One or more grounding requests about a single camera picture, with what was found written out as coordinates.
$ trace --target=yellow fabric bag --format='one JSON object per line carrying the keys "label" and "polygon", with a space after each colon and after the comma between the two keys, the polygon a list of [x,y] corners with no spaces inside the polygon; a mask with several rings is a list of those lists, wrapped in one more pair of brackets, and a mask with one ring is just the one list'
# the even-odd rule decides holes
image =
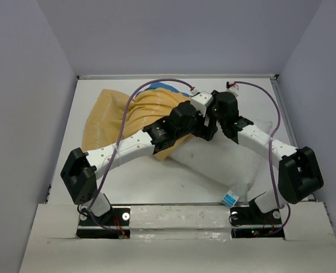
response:
{"label": "yellow fabric bag", "polygon": [[[117,141],[122,116],[129,96],[118,91],[104,89],[99,95],[84,128],[82,150],[95,150]],[[157,88],[140,92],[131,101],[122,138],[128,138],[159,118],[169,115],[179,103],[189,100],[181,93]],[[169,149],[157,153],[159,160],[165,159],[186,137]]]}

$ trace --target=white fabric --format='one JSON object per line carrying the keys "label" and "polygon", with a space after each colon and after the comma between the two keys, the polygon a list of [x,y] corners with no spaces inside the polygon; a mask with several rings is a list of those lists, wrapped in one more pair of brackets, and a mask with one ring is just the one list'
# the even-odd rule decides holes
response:
{"label": "white fabric", "polygon": [[[272,122],[252,120],[258,128],[269,133]],[[180,144],[170,157],[191,169],[227,186],[247,201],[254,184],[261,156],[226,138],[219,128],[211,141],[191,137]]]}

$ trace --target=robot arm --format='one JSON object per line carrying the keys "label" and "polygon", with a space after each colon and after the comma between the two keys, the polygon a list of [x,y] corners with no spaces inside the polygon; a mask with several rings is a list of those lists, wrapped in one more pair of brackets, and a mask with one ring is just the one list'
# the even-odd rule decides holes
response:
{"label": "robot arm", "polygon": [[[180,103],[170,115],[158,119],[135,135],[120,142],[111,169],[145,155],[172,147],[175,141],[193,134],[210,141],[217,132],[223,133],[268,159],[270,136],[253,122],[239,116],[238,103],[230,92],[197,93],[191,101]],[[83,153],[73,150],[63,167],[61,177],[76,205],[89,206],[97,191],[97,179],[103,176],[116,149],[115,144]],[[323,186],[323,179],[313,150],[298,149],[278,140],[272,141],[272,164],[279,170],[278,198],[280,205],[296,204]],[[277,208],[275,194],[270,189],[250,201],[253,210],[267,213]],[[99,194],[92,212],[102,216],[111,211],[108,199]]]}

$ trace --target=wire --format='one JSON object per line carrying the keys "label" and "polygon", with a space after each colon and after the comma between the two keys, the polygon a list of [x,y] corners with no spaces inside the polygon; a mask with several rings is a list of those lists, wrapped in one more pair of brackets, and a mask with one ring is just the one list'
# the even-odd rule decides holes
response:
{"label": "wire", "polygon": [[234,224],[232,223],[232,215],[229,216],[229,223],[230,223],[231,226],[233,226],[233,227],[235,227],[235,228],[238,228],[238,227],[242,226],[242,225],[234,225]]}
{"label": "wire", "polygon": [[272,228],[271,228],[271,230],[269,231],[269,233],[272,233],[272,232],[274,231],[274,228],[275,228],[275,223],[273,222],[273,220],[271,219],[270,216],[268,216],[268,217],[269,217],[269,220],[270,220],[271,225],[272,225]]}
{"label": "wire", "polygon": [[277,230],[273,231],[272,233],[269,233],[267,235],[264,235],[264,236],[272,236],[278,232],[281,232],[284,227],[287,225],[287,223],[289,222],[289,219],[291,217],[291,206],[289,206],[289,204],[287,204],[287,208],[288,208],[288,216],[287,216],[287,219],[285,219],[284,223],[281,225],[280,228],[278,228]]}
{"label": "wire", "polygon": [[115,224],[115,227],[117,228],[116,216],[113,217],[113,222]]}
{"label": "wire", "polygon": [[[273,96],[268,91],[266,91],[264,88],[262,88],[259,85],[252,84],[252,83],[246,82],[246,81],[235,81],[233,84],[230,85],[230,87],[234,86],[235,84],[245,84],[245,85],[253,86],[253,87],[256,87],[256,88],[260,89],[270,98],[270,100],[272,101],[272,103],[275,106],[276,113],[277,113],[277,124],[276,124],[276,127],[274,128],[273,132],[271,132],[271,134],[270,134],[270,140],[269,140],[269,169],[270,169],[271,183],[272,183],[272,187],[274,189],[274,196],[275,196],[276,205],[279,209],[282,209],[284,206],[280,206],[280,203],[279,203],[279,196],[277,194],[277,188],[276,188],[276,182],[275,182],[275,176],[274,176],[274,168],[273,168],[273,160],[272,160],[272,140],[273,140],[273,137],[274,137],[275,133],[278,131],[278,129],[280,127],[280,122],[281,122],[281,115],[280,115],[279,106],[277,105]],[[277,232],[281,231],[284,228],[284,226],[288,223],[289,218],[291,216],[291,208],[290,208],[289,204],[287,204],[287,207],[288,207],[288,217],[287,217],[287,219],[284,221],[284,223],[282,224],[282,226],[279,229],[270,233],[270,235],[276,234]]]}
{"label": "wire", "polygon": [[107,164],[107,166],[106,166],[105,173],[103,174],[102,181],[101,181],[101,183],[100,183],[100,185],[99,185],[99,187],[98,187],[98,189],[97,189],[97,191],[96,191],[96,193],[95,193],[95,195],[94,195],[94,198],[93,198],[92,202],[90,203],[89,207],[87,208],[87,210],[89,211],[89,213],[90,213],[90,215],[91,215],[91,218],[92,218],[92,220],[94,221],[94,223],[97,224],[98,226],[100,226],[100,227],[103,228],[103,229],[110,230],[110,229],[106,228],[105,226],[100,225],[100,224],[97,222],[96,217],[95,217],[95,215],[93,214],[91,208],[92,208],[92,206],[94,205],[94,203],[95,203],[95,201],[96,201],[96,199],[97,199],[99,193],[100,193],[101,190],[102,190],[102,187],[103,187],[103,185],[104,185],[104,183],[105,183],[105,181],[106,181],[106,178],[107,178],[107,174],[109,173],[109,171],[110,171],[110,169],[111,169],[112,162],[113,162],[113,160],[115,159],[115,156],[116,156],[116,153],[117,153],[117,149],[118,149],[119,144],[120,144],[120,142],[121,142],[121,140],[122,140],[122,133],[123,133],[123,128],[124,128],[124,126],[125,126],[125,121],[126,121],[126,116],[127,116],[128,106],[130,105],[131,101],[134,99],[135,95],[136,95],[141,89],[143,89],[143,88],[144,88],[145,86],[147,86],[147,85],[150,85],[150,84],[153,84],[153,83],[156,83],[156,82],[161,82],[161,81],[174,81],[174,82],[179,82],[179,83],[181,83],[181,84],[185,84],[186,86],[188,86],[189,89],[190,89],[191,91],[194,89],[194,87],[193,87],[192,85],[188,84],[188,83],[185,82],[185,81],[178,80],[178,79],[176,79],[176,78],[160,78],[160,79],[158,79],[158,80],[148,81],[148,82],[146,82],[145,84],[139,86],[139,87],[132,93],[132,95],[130,96],[130,98],[128,98],[127,103],[126,103],[126,106],[125,106],[125,110],[124,110],[123,115],[122,115],[121,128],[120,128],[120,132],[119,132],[119,134],[118,134],[118,138],[117,138],[117,141],[116,141],[116,148],[114,149],[114,151],[113,151],[113,153],[112,153],[112,155],[111,155],[111,159],[110,159],[110,161],[108,162],[108,164]]}
{"label": "wire", "polygon": [[116,220],[116,226],[118,227],[119,231],[121,232],[122,235],[125,235],[125,231],[122,229],[120,221],[119,221],[117,215],[115,215],[115,220]]}
{"label": "wire", "polygon": [[265,228],[266,222],[264,221],[263,227],[259,230],[259,233]]}
{"label": "wire", "polygon": [[83,211],[81,210],[80,205],[77,206],[77,211],[78,211],[78,213],[79,213],[80,215],[83,215],[83,216],[85,216],[85,217],[87,217],[87,218],[90,218],[90,217],[88,216],[87,213],[85,213],[85,212],[83,212]]}

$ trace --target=white table surface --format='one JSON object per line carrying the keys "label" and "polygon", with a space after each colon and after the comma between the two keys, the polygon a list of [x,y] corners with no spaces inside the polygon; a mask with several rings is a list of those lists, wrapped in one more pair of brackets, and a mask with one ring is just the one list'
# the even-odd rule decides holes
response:
{"label": "white table surface", "polygon": [[77,221],[72,204],[39,205],[20,273],[336,273],[336,239],[322,203],[292,206],[286,240],[78,239]]}
{"label": "white table surface", "polygon": [[[56,171],[52,180],[49,204],[71,204],[72,200],[60,178],[65,160],[74,148],[80,147],[87,117],[102,89],[114,89],[131,94],[138,86],[151,79],[138,80],[79,80],[64,135]],[[225,90],[226,81],[242,80],[258,84],[275,96],[268,78],[192,78],[185,79],[198,90],[211,92]],[[168,82],[178,90],[189,92],[184,85]],[[239,90],[240,114],[249,119],[272,121],[275,127],[276,111],[269,98],[259,89],[241,85]],[[276,138],[289,143],[282,123]],[[263,160],[260,171],[250,190],[251,199],[271,187],[268,163]],[[144,157],[112,170],[102,190],[113,204],[197,203],[220,202],[227,186],[193,172],[174,160],[159,162]]]}

